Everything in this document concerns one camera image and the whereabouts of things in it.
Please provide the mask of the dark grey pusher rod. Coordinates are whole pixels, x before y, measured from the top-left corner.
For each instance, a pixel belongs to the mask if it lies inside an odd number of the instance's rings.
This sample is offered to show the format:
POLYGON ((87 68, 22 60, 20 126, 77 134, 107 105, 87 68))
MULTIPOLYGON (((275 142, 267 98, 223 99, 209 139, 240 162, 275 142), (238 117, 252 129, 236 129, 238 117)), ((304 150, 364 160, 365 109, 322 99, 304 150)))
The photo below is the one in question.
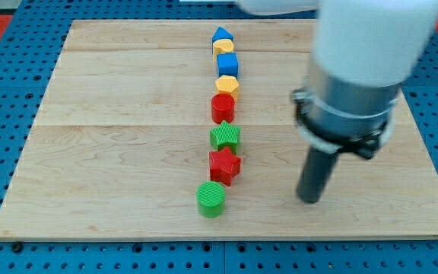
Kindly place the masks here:
POLYGON ((304 202, 317 203, 337 163, 338 153, 329 154, 311 146, 296 188, 304 202))

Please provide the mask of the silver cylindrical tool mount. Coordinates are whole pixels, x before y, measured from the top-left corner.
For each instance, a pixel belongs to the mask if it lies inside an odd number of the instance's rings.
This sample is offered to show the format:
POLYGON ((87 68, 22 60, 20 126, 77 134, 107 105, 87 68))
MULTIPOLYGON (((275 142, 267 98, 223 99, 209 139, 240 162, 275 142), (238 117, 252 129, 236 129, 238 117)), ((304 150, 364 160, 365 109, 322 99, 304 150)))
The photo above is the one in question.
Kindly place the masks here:
POLYGON ((292 91, 299 134, 328 155, 374 157, 392 135, 400 84, 370 87, 327 72, 311 59, 304 85, 292 91))

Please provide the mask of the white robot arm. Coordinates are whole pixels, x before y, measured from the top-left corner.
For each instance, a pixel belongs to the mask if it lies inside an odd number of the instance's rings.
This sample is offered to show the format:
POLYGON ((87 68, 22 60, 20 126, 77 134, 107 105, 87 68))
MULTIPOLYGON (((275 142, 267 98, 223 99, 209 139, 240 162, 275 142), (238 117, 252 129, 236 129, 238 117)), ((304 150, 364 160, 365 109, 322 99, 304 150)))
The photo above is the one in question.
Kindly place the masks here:
POLYGON ((292 93, 309 153, 298 197, 318 202, 343 153, 371 159, 389 140, 402 83, 438 21, 438 0, 240 0, 269 16, 316 10, 317 26, 303 86, 292 93))

